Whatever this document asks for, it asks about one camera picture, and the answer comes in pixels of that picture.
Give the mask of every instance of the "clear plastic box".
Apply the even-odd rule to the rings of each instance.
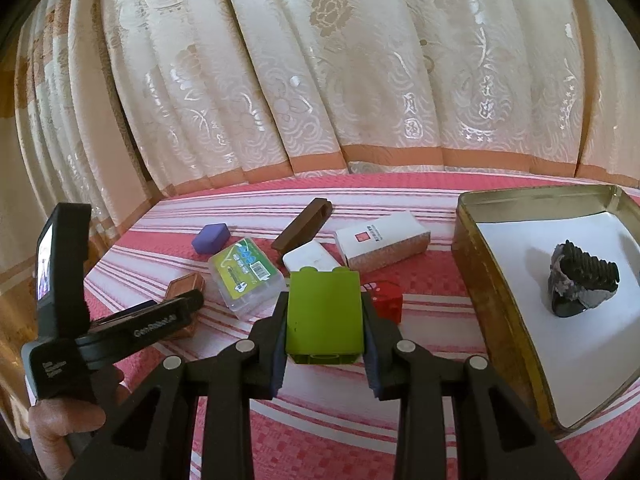
[[[242,238],[209,259],[222,301],[238,319],[247,320],[273,306],[287,290],[282,273],[251,238]]]

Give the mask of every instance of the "purple block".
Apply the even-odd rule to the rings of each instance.
[[[209,224],[202,228],[191,245],[198,254],[215,254],[220,252],[230,236],[226,224]]]

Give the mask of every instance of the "copper box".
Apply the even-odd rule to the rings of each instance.
[[[476,310],[491,362],[554,436],[566,435],[591,420],[631,386],[640,376],[640,368],[606,402],[577,423],[562,426],[514,295],[478,224],[580,218],[601,212],[616,216],[630,236],[640,241],[640,207],[618,186],[501,189],[466,192],[458,199],[452,253]]]
[[[200,275],[199,272],[192,272],[191,274],[187,274],[181,278],[177,278],[169,283],[169,286],[166,289],[166,294],[164,295],[165,300],[170,300],[171,298],[175,298],[176,296],[182,294],[183,292],[189,292],[194,288],[197,288],[200,292],[204,292],[204,278]],[[196,313],[192,314],[193,319],[191,323],[184,328],[174,332],[169,337],[165,338],[165,340],[170,341],[172,339],[182,339],[185,337],[192,337],[196,332]]]

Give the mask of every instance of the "curtain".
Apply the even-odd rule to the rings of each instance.
[[[166,194],[317,171],[636,186],[640,55],[605,0],[101,0]]]
[[[43,215],[58,202],[91,203],[92,253],[103,254],[150,196],[115,92],[99,0],[42,0],[24,23],[15,115]]]
[[[36,337],[31,277],[46,218],[27,175],[14,115],[15,45],[0,61],[0,416],[28,437],[29,399],[20,348]]]

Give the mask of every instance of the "pink tablecloth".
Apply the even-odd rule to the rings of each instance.
[[[271,240],[308,202],[321,196],[333,202],[334,213],[317,240],[336,256],[332,232],[337,228],[411,210],[431,230],[429,250],[364,278],[391,279],[402,286],[405,338],[447,358],[485,354],[473,307],[450,252],[458,195],[462,190],[564,182],[568,180],[468,173],[352,175],[267,182],[164,200],[89,273],[86,298],[92,315],[100,317],[145,300],[160,300],[171,280],[202,272],[207,279],[206,303],[198,314],[196,335],[157,344],[124,360],[120,367],[134,388],[165,355],[178,354],[187,360],[215,355],[245,338],[251,323],[237,320],[210,300],[213,285],[207,259],[193,251],[191,239],[203,225],[225,222],[233,236],[254,238],[275,261]],[[604,480],[625,452],[640,428],[639,394],[640,382],[595,420],[560,441],[583,480]],[[192,478],[200,477],[202,421],[200,413]],[[289,362],[278,398],[252,401],[255,476],[258,480],[390,479],[397,422],[398,403],[373,397],[362,364],[326,367]],[[447,426],[452,476],[456,437],[450,413]]]

